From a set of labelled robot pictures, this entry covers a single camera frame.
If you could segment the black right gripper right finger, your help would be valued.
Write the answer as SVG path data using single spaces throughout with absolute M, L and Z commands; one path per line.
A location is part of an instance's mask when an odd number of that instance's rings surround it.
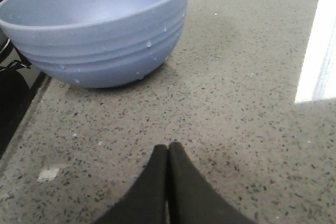
M 183 145 L 169 145 L 170 223 L 254 223 L 227 203 L 200 174 Z

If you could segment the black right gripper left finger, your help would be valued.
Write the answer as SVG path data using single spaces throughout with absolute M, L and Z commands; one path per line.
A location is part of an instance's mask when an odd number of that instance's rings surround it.
M 156 145 L 127 193 L 95 223 L 165 223 L 168 150 Z

